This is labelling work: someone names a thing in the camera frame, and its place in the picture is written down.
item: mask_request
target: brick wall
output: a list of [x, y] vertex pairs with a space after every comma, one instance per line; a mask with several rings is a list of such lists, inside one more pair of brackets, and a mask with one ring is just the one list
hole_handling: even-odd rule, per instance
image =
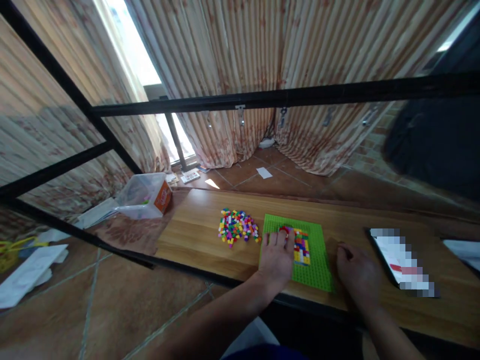
[[371, 133], [363, 140], [350, 159], [344, 165], [369, 176], [407, 187], [429, 197], [442, 198], [448, 203], [474, 211], [480, 211], [480, 205], [451, 192], [438, 189], [422, 181], [397, 174], [382, 157], [382, 148], [395, 118], [406, 101], [396, 101], [382, 116]]

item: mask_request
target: orange label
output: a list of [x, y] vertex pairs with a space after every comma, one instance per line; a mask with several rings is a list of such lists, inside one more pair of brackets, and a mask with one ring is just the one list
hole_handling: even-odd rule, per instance
[[167, 210], [167, 206], [169, 205], [171, 197], [172, 191], [170, 190], [167, 182], [164, 181], [154, 202], [155, 206], [161, 211], [162, 214], [165, 214], [165, 210]]

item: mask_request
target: hand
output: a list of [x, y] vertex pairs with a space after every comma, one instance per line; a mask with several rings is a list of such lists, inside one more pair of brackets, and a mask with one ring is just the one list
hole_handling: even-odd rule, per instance
[[378, 265], [361, 248], [338, 243], [338, 276], [361, 312], [380, 305], [380, 271]]
[[294, 244], [294, 231], [287, 234], [284, 230], [281, 230], [263, 236], [260, 266], [255, 275], [264, 281], [267, 293], [272, 300], [285, 289], [292, 278]]

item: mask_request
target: curtain hook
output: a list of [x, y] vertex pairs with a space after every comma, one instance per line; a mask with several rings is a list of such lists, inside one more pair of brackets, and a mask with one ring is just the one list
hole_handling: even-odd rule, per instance
[[245, 126], [245, 120], [244, 120], [245, 105], [237, 105], [235, 106], [235, 109], [238, 110], [238, 123], [240, 124], [241, 127], [244, 127]]
[[329, 106], [328, 109], [326, 110], [325, 120], [323, 121], [324, 127], [327, 127], [332, 121], [332, 118], [334, 117], [334, 111], [336, 108], [337, 108], [336, 106]]
[[285, 115], [287, 114], [287, 108], [282, 107], [280, 110], [281, 118], [280, 118], [280, 129], [284, 127], [285, 124]]
[[371, 125], [370, 120], [374, 117], [374, 115], [379, 110], [380, 103], [379, 102], [372, 102], [368, 107], [368, 112], [363, 117], [361, 124], [364, 127], [369, 127]]
[[207, 125], [206, 127], [208, 129], [211, 129], [212, 128], [212, 124], [210, 123], [210, 111], [208, 110], [204, 110], [204, 111], [201, 111], [201, 114], [206, 117], [206, 121], [207, 121]]

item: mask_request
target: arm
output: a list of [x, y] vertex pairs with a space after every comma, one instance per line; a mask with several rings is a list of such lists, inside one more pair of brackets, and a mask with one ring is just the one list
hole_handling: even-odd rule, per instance
[[160, 346], [159, 358], [219, 359], [292, 278], [294, 237], [293, 231], [290, 235], [281, 231], [264, 236], [258, 271], [195, 312]]
[[359, 248], [339, 243], [338, 275], [365, 321], [378, 356], [386, 360], [422, 360], [424, 357], [380, 306], [380, 271]]

